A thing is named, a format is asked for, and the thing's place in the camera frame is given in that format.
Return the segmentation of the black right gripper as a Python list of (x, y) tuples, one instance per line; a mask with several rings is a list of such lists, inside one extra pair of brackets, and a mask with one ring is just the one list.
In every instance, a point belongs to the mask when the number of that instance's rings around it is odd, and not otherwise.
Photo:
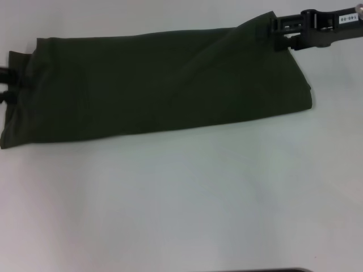
[[(324, 48), (336, 41), (362, 37), (362, 19), (353, 7), (330, 12), (308, 9), (298, 15), (272, 19), (269, 31), (274, 35), (277, 52)], [(301, 34), (285, 36), (292, 33)]]

